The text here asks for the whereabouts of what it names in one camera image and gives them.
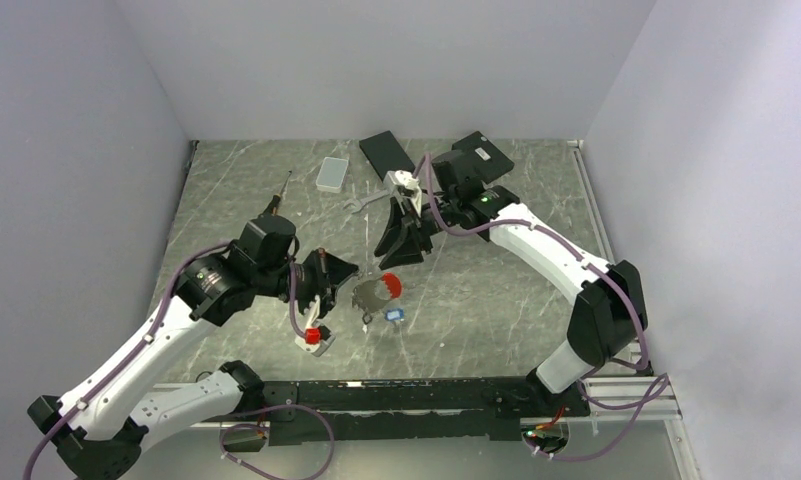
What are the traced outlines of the grey key holder red handle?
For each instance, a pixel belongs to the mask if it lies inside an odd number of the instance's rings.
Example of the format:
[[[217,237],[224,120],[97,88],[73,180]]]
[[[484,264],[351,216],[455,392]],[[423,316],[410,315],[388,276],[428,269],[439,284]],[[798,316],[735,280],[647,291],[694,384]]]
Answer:
[[[352,291],[352,307],[361,313],[364,326],[369,326],[374,316],[391,301],[399,298],[403,285],[398,276],[386,272],[379,277],[363,280]]]

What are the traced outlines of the blue key tag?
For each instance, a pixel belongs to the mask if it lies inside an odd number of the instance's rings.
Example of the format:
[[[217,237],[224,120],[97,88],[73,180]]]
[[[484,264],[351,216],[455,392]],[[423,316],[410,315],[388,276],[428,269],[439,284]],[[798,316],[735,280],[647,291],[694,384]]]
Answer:
[[[384,319],[391,323],[402,322],[405,319],[405,312],[402,308],[389,309],[385,312]]]

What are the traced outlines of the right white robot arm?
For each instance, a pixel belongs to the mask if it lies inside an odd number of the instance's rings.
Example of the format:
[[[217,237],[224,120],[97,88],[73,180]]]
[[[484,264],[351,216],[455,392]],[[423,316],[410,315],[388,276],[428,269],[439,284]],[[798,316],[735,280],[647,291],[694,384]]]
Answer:
[[[647,314],[640,273],[627,262],[593,255],[538,218],[497,184],[514,163],[490,147],[425,155],[412,171],[391,170],[384,184],[391,212],[375,249],[382,269],[418,264],[433,236],[477,235],[516,255],[555,286],[572,307],[566,337],[528,375],[527,401],[550,415],[566,390],[643,341]]]

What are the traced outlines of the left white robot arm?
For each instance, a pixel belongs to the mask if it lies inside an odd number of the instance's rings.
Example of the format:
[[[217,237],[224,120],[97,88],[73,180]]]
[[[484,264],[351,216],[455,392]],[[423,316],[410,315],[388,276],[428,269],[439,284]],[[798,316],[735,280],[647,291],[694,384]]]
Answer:
[[[28,415],[78,479],[117,479],[162,440],[216,417],[248,420],[268,409],[265,384],[240,360],[201,381],[162,395],[151,390],[164,372],[258,297],[304,315],[302,341],[331,343],[323,317],[357,265],[322,248],[304,260],[288,219],[263,213],[240,237],[186,258],[169,279],[153,314],[94,373],[60,396],[43,395]]]

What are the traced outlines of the silver open-end wrench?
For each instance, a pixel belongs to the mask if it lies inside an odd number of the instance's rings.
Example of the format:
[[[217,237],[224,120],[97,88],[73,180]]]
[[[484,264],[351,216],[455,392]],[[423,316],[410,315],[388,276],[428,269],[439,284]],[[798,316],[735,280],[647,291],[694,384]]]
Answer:
[[[347,200],[343,203],[342,208],[351,214],[356,214],[362,211],[367,205],[385,198],[391,194],[390,190],[383,189],[379,191],[375,191],[370,193],[369,195],[363,196],[361,198],[353,198]]]

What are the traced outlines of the black box left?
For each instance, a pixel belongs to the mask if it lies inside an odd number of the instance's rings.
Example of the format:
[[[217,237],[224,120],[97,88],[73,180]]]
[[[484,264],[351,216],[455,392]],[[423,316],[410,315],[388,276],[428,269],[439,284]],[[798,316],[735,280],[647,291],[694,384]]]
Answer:
[[[358,145],[380,181],[384,181],[391,171],[413,172],[415,169],[415,164],[390,130],[362,139]]]

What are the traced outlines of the black box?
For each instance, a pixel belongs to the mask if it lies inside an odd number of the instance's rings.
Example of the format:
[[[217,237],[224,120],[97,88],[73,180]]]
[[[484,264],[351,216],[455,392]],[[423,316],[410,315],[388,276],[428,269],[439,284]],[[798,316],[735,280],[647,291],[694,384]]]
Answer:
[[[515,166],[505,153],[479,131],[457,140],[451,149],[460,152],[459,159],[454,161],[454,169],[461,181],[479,179],[490,184],[510,173]]]
[[[391,171],[413,172],[415,169],[415,164],[390,130],[362,139],[358,145],[380,181],[384,181]]]

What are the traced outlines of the small white plastic box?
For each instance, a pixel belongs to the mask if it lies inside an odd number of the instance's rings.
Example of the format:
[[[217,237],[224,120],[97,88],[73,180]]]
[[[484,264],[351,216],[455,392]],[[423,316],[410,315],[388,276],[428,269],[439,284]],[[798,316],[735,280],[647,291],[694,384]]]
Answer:
[[[338,194],[343,190],[349,168],[349,160],[325,157],[322,160],[315,186],[318,191]]]

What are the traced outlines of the yellow black screwdriver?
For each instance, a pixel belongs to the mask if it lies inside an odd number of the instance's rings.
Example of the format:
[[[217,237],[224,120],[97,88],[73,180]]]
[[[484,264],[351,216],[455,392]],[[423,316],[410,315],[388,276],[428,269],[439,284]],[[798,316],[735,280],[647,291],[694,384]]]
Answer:
[[[287,187],[288,187],[288,184],[290,182],[292,174],[293,174],[293,171],[289,170],[287,175],[286,175],[286,177],[285,177],[285,179],[284,179],[284,182],[283,182],[282,186],[280,187],[278,192],[275,193],[272,196],[271,200],[268,202],[268,204],[266,205],[266,207],[262,211],[263,214],[267,214],[267,215],[277,215],[278,214],[280,205],[281,205],[282,200],[283,200],[283,198],[285,196],[285,192],[287,190]]]

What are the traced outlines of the black box right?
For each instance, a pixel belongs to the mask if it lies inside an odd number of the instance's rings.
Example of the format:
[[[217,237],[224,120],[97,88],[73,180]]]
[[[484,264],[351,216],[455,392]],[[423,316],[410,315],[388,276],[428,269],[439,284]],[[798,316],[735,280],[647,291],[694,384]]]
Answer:
[[[510,173],[515,166],[505,153],[479,131],[457,140],[451,149],[460,152],[459,159],[454,161],[454,169],[461,181],[479,179],[490,184]]]

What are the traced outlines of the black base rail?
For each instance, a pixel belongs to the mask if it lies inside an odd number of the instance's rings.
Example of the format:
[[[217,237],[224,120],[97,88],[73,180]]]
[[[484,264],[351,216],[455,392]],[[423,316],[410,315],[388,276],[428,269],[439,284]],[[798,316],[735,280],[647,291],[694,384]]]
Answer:
[[[485,437],[518,441],[553,417],[585,418],[576,387],[547,394],[520,376],[268,381],[221,421],[262,420],[272,446],[338,441]]]

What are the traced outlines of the aluminium frame rail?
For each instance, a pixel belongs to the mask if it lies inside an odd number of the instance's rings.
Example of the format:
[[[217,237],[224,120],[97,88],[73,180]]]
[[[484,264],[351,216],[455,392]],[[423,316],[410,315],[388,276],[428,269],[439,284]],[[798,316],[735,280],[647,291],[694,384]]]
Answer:
[[[597,411],[632,413],[639,406],[656,411],[677,408],[673,390],[659,377],[588,378],[560,394],[544,395],[519,377],[394,379],[361,381],[271,381],[262,392],[230,395],[215,376],[178,384],[172,391],[148,393],[131,410],[136,420],[173,419],[191,414],[193,422],[266,417],[290,422],[288,405],[336,415],[459,414],[482,412],[496,419],[588,417]]]

